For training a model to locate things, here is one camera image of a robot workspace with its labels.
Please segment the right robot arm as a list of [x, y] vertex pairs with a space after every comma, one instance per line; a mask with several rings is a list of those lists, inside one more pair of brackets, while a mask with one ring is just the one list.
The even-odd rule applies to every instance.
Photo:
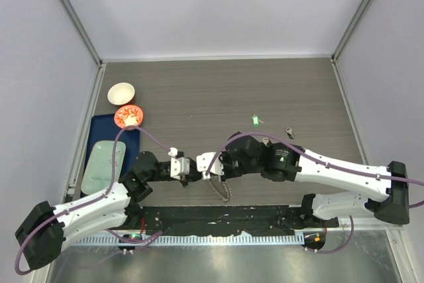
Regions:
[[222, 147], [219, 160], [225, 179], [259, 174], [273, 182], [311, 182], [340, 188], [339, 194], [307, 194], [300, 221], [312, 227], [321, 220], [348, 215], [373, 215], [394, 225], [407, 225], [409, 189], [402, 162], [367, 166], [329, 158], [309, 149], [257, 134], [235, 133]]

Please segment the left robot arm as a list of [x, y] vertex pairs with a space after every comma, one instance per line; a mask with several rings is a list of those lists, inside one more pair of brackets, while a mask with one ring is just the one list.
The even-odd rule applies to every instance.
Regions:
[[182, 152], [165, 162], [158, 161], [152, 152], [141, 152], [131, 169], [104, 190], [60, 205], [51, 206], [47, 201], [37, 204], [15, 232], [20, 245], [16, 273], [27, 274], [20, 268], [22, 257], [30, 271], [38, 270], [83, 237], [117, 227], [136, 228], [142, 215], [139, 203], [152, 193], [149, 182], [187, 185], [202, 178], [200, 168]]

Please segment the metal disc with keyrings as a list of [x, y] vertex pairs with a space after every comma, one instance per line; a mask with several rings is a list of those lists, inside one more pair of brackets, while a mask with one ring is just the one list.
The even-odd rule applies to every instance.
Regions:
[[224, 203], [228, 203], [232, 197], [232, 191], [228, 183], [222, 182], [220, 177], [213, 176], [209, 179], [209, 184]]

